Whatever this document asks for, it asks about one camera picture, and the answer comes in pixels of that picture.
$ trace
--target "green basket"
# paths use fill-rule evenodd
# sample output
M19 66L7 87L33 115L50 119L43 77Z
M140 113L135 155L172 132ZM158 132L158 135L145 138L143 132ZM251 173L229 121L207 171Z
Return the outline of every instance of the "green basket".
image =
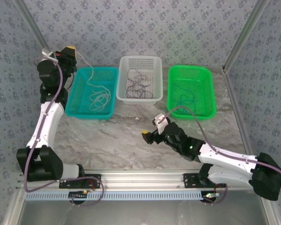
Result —
M210 119L216 114L214 85L209 69L199 66L175 65L169 69L168 110L183 105L199 120ZM186 109L171 113L176 119L193 119Z

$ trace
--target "black cable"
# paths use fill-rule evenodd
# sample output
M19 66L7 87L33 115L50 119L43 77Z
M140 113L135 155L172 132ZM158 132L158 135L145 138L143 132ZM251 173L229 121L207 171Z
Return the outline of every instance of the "black cable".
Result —
M134 69L139 75L134 77L134 80L128 77L129 71ZM146 90L146 87L149 85L144 85L141 82L146 81L148 78L146 75L142 75L137 69L130 68L127 72L127 80L126 80L126 96L127 98L146 98L147 94L151 94L150 98L153 98L152 92ZM127 81L132 82L132 85L127 87Z
M75 75L74 75L74 74L72 74L72 76L73 76L72 82L71 82L70 86L69 86L66 90L69 90L69 89L70 89L70 87L72 86L73 82L74 82Z

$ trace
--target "metal frame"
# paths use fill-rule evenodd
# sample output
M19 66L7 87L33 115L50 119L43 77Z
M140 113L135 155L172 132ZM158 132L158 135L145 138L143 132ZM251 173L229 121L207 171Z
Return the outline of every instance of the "metal frame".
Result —
M37 41L40 49L47 49L49 50L49 46L39 29L37 23L35 22L31 12L29 11L27 5L25 4L24 0L13 0L15 5L17 6L18 10L20 11L24 21L26 22L27 26L29 27L31 33L33 34L35 40Z
M232 50L230 51L226 59L226 62L224 64L224 68L226 71L229 71L231 69L234 61L237 59L240 53L240 50L243 48L246 40L248 39L253 28L258 22L258 19L265 7L267 6L268 2L269 0L257 0L257 2L255 3L247 21L245 22L240 34L238 35L236 42L233 45Z
M100 173L102 182L105 184L106 191L160 191L161 193L175 191L183 193L184 173L198 173L198 170L86 170L86 173ZM23 175L20 174L16 191L13 194L7 209L3 225L16 225L27 193L22 187ZM35 188L46 182L29 182L28 188ZM59 189L59 183L54 183L43 191L53 193L64 192L66 189ZM192 191L209 191L213 188L192 188ZM241 187L229 187L229 191L248 190Z
M237 125L239 128L239 133L242 138L244 149L247 154L253 155L253 149L250 143L250 139L248 133L245 128L243 117L241 116L240 108L237 103L236 96L234 94L232 84L229 76L223 71L224 80L227 86L228 94L232 103L232 108L234 110L235 118L237 121ZM270 225L281 225L281 213L276 202L272 202L261 198L264 210L266 212L266 216Z

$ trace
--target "teal basket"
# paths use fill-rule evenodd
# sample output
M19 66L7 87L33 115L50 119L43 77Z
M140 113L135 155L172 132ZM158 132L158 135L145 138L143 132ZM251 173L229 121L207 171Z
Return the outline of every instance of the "teal basket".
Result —
M94 67L94 76L88 82L92 75L92 68L80 68L73 83L70 93L70 98L66 106L66 115L77 117L79 119L97 119L108 120L113 114L114 104L116 99L116 88L118 82L118 68L115 67ZM100 95L99 92L104 86L111 93L111 99L107 105L104 105L104 100L97 102L96 106L93 99Z
M214 84L209 69L199 66L175 65L169 69L168 110L188 107L199 120L216 114ZM171 113L176 119L194 119L186 109Z

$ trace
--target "white basket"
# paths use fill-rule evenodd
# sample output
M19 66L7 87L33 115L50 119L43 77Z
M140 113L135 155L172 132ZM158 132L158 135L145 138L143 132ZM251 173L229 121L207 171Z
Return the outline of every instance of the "white basket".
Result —
M121 58L117 99L125 104L154 105L162 97L163 66L159 57L131 55Z

